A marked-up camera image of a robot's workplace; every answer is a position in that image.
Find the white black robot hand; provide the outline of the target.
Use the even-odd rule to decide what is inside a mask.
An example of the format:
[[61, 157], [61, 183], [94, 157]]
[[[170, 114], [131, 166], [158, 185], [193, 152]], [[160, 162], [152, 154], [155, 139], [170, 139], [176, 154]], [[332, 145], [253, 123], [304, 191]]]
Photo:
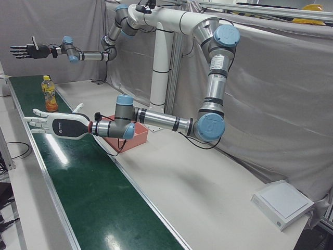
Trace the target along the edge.
[[45, 44], [38, 44], [35, 36], [32, 36], [32, 44], [25, 46], [10, 46], [10, 52], [17, 59], [42, 59], [51, 54], [50, 48]]
[[32, 133], [52, 134], [57, 138], [79, 140], [89, 134], [91, 121], [88, 116], [79, 113], [83, 103], [71, 113], [44, 112], [34, 108], [33, 113], [38, 117], [24, 117], [23, 120], [33, 126]]

